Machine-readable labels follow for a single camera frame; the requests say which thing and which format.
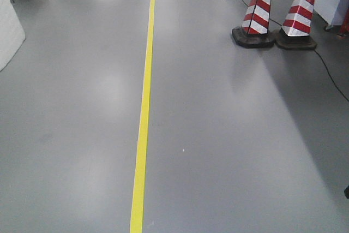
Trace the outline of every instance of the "black object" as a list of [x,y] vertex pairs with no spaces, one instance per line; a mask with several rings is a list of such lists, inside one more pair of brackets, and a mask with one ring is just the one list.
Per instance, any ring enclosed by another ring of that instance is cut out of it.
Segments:
[[253,49],[256,47],[272,47],[275,43],[274,36],[270,33],[249,35],[242,27],[234,28],[231,34],[233,35],[236,44],[248,49]]
[[314,50],[317,43],[309,35],[288,36],[283,28],[274,30],[273,35],[278,47],[286,50]]
[[236,44],[245,48],[271,47],[275,43],[275,38],[270,31],[266,34],[248,34],[242,26],[233,28],[231,32]]
[[349,199],[349,186],[344,190],[344,194]]
[[274,30],[276,45],[286,50],[314,50],[317,43],[307,35],[304,37],[289,37],[283,29]]

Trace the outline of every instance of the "electrical cord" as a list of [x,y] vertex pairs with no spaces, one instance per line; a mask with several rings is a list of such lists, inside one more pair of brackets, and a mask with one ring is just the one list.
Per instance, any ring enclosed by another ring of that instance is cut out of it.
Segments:
[[336,89],[339,91],[339,93],[344,97],[344,99],[345,99],[347,102],[349,102],[349,99],[344,95],[343,91],[338,87],[338,85],[337,85],[336,82],[334,81],[333,77],[331,76],[331,73],[329,72],[328,67],[327,67],[325,61],[323,60],[322,56],[321,56],[316,50],[314,50],[314,52],[315,52],[315,53],[318,55],[318,57],[321,59],[323,65],[324,65],[325,68],[326,68],[327,74],[328,74],[329,78],[331,79],[331,81],[332,81],[333,85],[335,86],[335,88],[336,88]]
[[[246,5],[246,7],[248,7],[247,3],[246,3],[244,0],[241,0],[241,1]],[[269,18],[269,20],[273,21],[274,23],[278,24],[279,26],[282,26],[282,24],[278,23],[277,21],[275,21],[275,20],[273,20],[273,19],[271,19],[271,18]],[[324,65],[324,67],[325,67],[325,69],[326,69],[326,72],[327,72],[329,78],[331,79],[331,82],[332,82],[333,85],[335,86],[335,88],[336,88],[336,89],[338,90],[338,92],[342,95],[342,97],[343,97],[347,102],[349,102],[348,97],[345,96],[345,94],[343,93],[343,91],[338,87],[338,85],[337,85],[336,82],[334,81],[334,79],[333,79],[333,77],[332,77],[332,75],[331,75],[331,73],[330,73],[330,71],[329,71],[329,69],[328,69],[328,67],[327,67],[327,65],[326,65],[326,63],[325,63],[325,61],[323,60],[322,56],[321,56],[316,50],[314,50],[314,52],[318,55],[318,57],[320,58],[321,62],[323,63],[323,65]]]

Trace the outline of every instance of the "gray floor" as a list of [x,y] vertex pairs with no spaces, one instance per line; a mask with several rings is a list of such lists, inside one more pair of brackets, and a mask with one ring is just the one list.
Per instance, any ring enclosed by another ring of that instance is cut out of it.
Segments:
[[[15,9],[27,40],[0,73],[0,232],[128,232],[149,0]],[[348,232],[349,104],[314,52],[236,46],[245,11],[156,2],[143,232]],[[324,25],[311,34],[348,95],[349,39]]]

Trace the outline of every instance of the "red object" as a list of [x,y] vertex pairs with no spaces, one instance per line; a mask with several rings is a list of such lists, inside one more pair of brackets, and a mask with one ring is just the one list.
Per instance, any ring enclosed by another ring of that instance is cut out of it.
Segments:
[[348,8],[347,14],[345,15],[343,24],[339,30],[340,34],[345,34],[348,32],[349,32],[349,8]]

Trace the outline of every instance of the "white panel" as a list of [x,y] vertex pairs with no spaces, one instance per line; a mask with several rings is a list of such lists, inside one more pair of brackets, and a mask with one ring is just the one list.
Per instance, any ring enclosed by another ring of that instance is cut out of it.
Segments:
[[330,25],[342,25],[349,0],[315,0],[314,9]]
[[0,70],[10,62],[25,33],[10,0],[0,0]]

